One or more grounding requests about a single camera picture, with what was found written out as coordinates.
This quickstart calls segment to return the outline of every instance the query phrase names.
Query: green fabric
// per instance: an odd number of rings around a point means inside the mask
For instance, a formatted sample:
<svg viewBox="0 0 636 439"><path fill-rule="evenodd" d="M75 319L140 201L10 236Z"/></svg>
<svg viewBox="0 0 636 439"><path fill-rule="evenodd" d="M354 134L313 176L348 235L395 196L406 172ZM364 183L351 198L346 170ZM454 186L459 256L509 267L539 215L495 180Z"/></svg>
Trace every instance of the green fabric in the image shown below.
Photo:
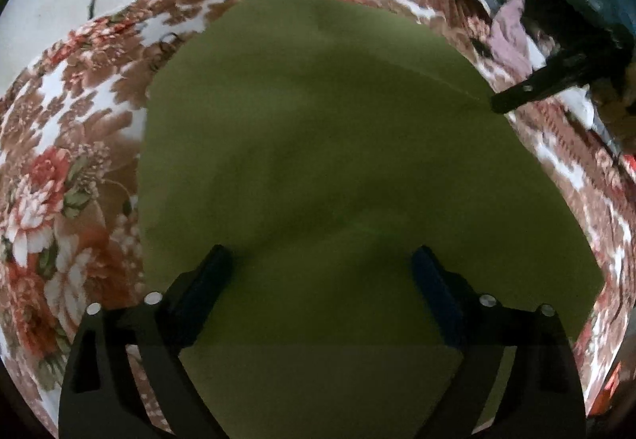
<svg viewBox="0 0 636 439"><path fill-rule="evenodd" d="M243 1L158 73L146 279L233 251L181 355L233 439L412 437L460 362L411 280L421 244L578 335L602 276L491 94L425 26L336 0Z"/></svg>

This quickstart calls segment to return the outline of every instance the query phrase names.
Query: green cloth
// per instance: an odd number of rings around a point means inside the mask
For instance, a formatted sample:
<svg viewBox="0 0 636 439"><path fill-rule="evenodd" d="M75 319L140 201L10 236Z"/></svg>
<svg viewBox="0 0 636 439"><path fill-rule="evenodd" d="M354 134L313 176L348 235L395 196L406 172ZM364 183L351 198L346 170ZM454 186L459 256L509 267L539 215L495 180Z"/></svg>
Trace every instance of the green cloth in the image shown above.
<svg viewBox="0 0 636 439"><path fill-rule="evenodd" d="M460 355L411 280L429 245L576 337L602 276L576 220L443 38L336 0L245 0L151 86L149 287L216 243L235 274L181 354L233 439L412 437Z"/></svg>

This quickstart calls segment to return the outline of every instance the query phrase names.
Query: floral bedsheet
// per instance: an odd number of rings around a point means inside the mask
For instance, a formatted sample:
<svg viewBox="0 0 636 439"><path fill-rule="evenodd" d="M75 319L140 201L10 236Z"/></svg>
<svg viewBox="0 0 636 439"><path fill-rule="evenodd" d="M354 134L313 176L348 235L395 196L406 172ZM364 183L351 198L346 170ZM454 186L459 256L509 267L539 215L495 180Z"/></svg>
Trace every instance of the floral bedsheet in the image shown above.
<svg viewBox="0 0 636 439"><path fill-rule="evenodd" d="M476 52L491 23L479 0L344 1L428 25L495 91L521 80ZM0 100L0 356L55 436L66 358L87 305L129 306L146 292L136 169L147 87L183 43L236 3L137 0L70 32ZM605 275L574 344L589 409L636 299L633 170L613 164L555 101L528 104L509 118L561 189ZM138 352L129 353L148 415L169 429Z"/></svg>

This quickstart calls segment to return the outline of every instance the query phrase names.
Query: pink cloth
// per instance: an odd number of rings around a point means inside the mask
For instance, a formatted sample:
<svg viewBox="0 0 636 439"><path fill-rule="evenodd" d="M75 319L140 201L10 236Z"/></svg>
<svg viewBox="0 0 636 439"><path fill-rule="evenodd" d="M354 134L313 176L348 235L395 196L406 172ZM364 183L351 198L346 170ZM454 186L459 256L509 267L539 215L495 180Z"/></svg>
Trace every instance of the pink cloth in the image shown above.
<svg viewBox="0 0 636 439"><path fill-rule="evenodd" d="M525 0L508 0L492 21L487 44L495 61L526 78L532 73L527 35L521 24Z"/></svg>

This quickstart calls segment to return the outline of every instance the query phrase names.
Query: metal screw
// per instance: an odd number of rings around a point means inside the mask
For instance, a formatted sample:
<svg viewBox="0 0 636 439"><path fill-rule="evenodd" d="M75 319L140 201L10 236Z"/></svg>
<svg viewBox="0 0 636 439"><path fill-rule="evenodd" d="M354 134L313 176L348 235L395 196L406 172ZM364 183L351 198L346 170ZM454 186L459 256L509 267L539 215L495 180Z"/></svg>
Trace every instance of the metal screw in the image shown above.
<svg viewBox="0 0 636 439"><path fill-rule="evenodd" d="M541 305L541 313L546 317L554 317L556 312L550 305Z"/></svg>
<svg viewBox="0 0 636 439"><path fill-rule="evenodd" d="M488 308L492 308L497 304L497 300L490 294L484 294L479 297L479 302L482 306L486 306Z"/></svg>
<svg viewBox="0 0 636 439"><path fill-rule="evenodd" d="M151 292L144 297L144 303L147 305L156 305L161 302L161 299L163 299L163 296L160 292Z"/></svg>
<svg viewBox="0 0 636 439"><path fill-rule="evenodd" d="M102 306L100 305L100 303L91 303L90 305L88 305L88 308L86 308L86 313L88 315L95 315L101 309L102 309Z"/></svg>

